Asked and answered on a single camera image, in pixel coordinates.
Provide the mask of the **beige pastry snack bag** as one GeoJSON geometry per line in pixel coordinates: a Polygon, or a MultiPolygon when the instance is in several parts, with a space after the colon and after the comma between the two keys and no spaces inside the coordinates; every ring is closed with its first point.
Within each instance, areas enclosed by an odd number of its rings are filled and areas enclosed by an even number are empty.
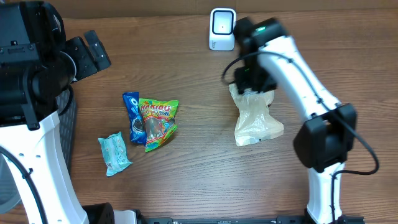
{"type": "Polygon", "coordinates": [[[284,133],[284,125],[269,114],[269,106],[274,100],[274,91],[252,91],[250,88],[238,93],[235,83],[229,85],[229,92],[238,108],[234,137],[237,146],[255,144],[277,138],[284,133]]]}

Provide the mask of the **blue Oreo packet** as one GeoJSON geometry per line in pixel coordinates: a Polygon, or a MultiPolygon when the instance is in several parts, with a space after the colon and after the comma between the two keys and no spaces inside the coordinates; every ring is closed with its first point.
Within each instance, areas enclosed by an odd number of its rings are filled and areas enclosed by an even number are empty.
{"type": "Polygon", "coordinates": [[[144,121],[139,110],[139,92],[125,92],[122,94],[130,120],[130,140],[135,144],[145,145],[146,131],[144,121]]]}

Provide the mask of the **green Haribo gummy bag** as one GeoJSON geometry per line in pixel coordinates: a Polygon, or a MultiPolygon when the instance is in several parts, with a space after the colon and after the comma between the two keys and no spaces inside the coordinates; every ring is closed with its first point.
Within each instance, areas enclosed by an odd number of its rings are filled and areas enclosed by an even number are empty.
{"type": "Polygon", "coordinates": [[[139,99],[139,109],[146,128],[146,152],[157,149],[177,129],[175,115],[178,105],[178,100],[139,99]]]}

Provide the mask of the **teal snack packet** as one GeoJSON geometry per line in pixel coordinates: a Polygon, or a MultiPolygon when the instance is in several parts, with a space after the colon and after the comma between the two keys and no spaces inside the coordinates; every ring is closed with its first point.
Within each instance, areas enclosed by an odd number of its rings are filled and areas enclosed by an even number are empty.
{"type": "Polygon", "coordinates": [[[107,168],[107,177],[122,172],[132,164],[127,157],[126,145],[121,132],[112,134],[107,138],[98,138],[98,142],[107,168]]]}

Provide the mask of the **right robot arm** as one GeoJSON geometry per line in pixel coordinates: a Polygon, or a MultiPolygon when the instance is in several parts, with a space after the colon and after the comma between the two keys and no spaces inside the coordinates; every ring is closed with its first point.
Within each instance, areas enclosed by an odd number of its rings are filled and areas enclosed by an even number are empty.
{"type": "Polygon", "coordinates": [[[310,222],[341,220],[340,177],[353,148],[354,107],[341,104],[322,85],[277,19],[254,24],[245,17],[236,22],[233,34],[244,62],[234,72],[238,93],[260,95],[281,86],[302,119],[293,145],[308,168],[310,222]]]}

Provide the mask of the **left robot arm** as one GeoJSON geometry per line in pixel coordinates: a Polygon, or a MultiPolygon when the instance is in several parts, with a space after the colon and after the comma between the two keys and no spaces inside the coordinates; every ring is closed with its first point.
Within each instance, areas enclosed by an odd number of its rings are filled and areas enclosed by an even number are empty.
{"type": "Polygon", "coordinates": [[[62,153],[57,96],[110,65],[94,31],[66,38],[51,4],[1,5],[1,154],[30,223],[137,222],[109,203],[81,205],[62,153]]]}

